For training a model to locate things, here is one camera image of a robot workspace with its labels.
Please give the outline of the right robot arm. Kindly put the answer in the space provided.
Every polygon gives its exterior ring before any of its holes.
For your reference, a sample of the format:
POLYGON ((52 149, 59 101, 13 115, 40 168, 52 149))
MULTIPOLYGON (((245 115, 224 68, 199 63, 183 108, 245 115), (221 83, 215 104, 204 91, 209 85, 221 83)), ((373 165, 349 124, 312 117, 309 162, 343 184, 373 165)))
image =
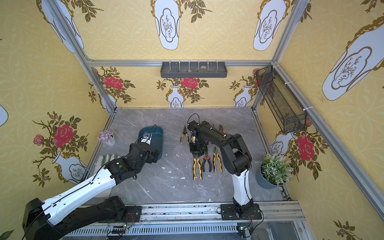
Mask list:
POLYGON ((219 147, 221 163, 232 175, 234 184, 233 202, 239 215, 246 215, 252 210, 254 200, 249 190, 249 174, 252 167, 252 156, 243 137, 239 134, 228 135, 215 129, 207 121, 198 123, 191 121, 187 126, 191 133, 190 152, 194 157, 194 180, 202 174, 196 173, 196 166, 202 170, 200 157, 208 151, 207 142, 219 147))

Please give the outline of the small orange black pliers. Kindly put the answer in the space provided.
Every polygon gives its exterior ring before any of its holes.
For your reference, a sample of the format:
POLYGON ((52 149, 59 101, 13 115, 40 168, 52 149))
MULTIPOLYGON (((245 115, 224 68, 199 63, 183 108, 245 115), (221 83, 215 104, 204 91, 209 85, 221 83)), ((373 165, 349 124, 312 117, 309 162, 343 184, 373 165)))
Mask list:
POLYGON ((212 165, 212 162, 211 162, 211 158, 208 154, 208 151, 205 152, 205 155, 203 157, 203 163, 202 163, 202 171, 205 172, 206 171, 206 163, 209 165, 209 172, 211 172, 213 170, 213 165, 212 165))

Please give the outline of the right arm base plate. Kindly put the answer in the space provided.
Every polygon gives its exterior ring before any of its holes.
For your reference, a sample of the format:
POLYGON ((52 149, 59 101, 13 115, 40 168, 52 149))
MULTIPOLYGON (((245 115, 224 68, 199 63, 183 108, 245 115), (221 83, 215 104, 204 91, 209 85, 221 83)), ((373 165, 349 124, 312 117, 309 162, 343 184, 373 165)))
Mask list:
POLYGON ((220 205, 220 213, 223 221, 235 220, 261 220, 262 214, 258 204, 249 202, 244 206, 238 204, 220 205))

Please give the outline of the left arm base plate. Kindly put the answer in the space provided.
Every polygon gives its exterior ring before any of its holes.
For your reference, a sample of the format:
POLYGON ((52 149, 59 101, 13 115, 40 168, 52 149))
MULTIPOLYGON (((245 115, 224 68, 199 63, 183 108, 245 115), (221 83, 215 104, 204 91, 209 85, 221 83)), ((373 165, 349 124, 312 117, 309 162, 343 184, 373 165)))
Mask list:
POLYGON ((119 211, 117 216, 107 220, 107 223, 138 223, 141 218, 142 206, 126 206, 124 210, 119 211))

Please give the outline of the yellow wide handle pliers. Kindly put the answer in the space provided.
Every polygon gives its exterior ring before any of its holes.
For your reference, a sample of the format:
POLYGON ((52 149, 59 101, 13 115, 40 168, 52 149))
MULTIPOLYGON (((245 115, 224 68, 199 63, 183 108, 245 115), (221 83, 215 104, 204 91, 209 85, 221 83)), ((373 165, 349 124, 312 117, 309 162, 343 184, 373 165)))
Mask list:
POLYGON ((217 147, 214 147, 213 167, 214 172, 216 172, 217 170, 219 170, 221 173, 223 172, 222 162, 217 147))

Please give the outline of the teal plastic storage box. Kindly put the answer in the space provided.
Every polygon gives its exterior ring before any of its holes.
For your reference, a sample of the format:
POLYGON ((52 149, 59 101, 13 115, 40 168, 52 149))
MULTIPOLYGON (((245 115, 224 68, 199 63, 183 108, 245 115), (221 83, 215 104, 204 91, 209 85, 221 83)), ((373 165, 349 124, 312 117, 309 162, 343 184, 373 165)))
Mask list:
POLYGON ((145 127, 139 131, 138 142, 140 143, 140 138, 144 133, 152 134, 151 141, 151 151, 157 154, 157 161, 162 158, 163 146, 164 146, 164 130, 162 127, 153 125, 152 127, 145 127))

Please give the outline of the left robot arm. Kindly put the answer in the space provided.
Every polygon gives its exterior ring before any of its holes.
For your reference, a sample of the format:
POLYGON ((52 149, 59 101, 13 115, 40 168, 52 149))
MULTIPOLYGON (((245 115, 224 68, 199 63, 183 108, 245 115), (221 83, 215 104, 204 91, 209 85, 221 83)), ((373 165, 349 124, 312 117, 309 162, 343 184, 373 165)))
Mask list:
POLYGON ((100 221, 123 221, 128 210, 114 196, 87 208, 81 205, 130 178, 162 157, 163 143, 132 143, 129 153, 103 165, 95 175, 55 197, 27 203, 22 227, 25 240, 59 240, 68 233, 100 221))

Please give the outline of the yellow pliers silver head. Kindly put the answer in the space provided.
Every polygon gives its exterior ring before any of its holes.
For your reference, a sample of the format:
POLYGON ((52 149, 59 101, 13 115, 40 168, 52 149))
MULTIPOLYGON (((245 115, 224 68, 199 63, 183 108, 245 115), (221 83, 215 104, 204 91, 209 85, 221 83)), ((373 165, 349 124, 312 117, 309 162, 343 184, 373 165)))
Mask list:
POLYGON ((196 179, 202 180, 202 165, 200 162, 200 157, 198 155, 194 155, 194 164, 193 164, 193 175, 194 175, 194 181, 196 179))

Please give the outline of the yellow black striped pliers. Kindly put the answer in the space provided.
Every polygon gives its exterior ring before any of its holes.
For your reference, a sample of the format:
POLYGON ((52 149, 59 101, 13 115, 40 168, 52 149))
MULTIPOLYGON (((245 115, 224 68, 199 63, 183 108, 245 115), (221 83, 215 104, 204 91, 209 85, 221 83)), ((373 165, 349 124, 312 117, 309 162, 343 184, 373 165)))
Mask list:
POLYGON ((183 139, 186 138, 187 139, 187 144, 189 144, 189 141, 190 141, 190 138, 188 136, 188 132, 187 132, 187 127, 184 126, 184 129, 183 129, 183 132, 182 132, 182 136, 181 136, 181 139, 180 139, 180 142, 181 144, 183 144, 183 139))

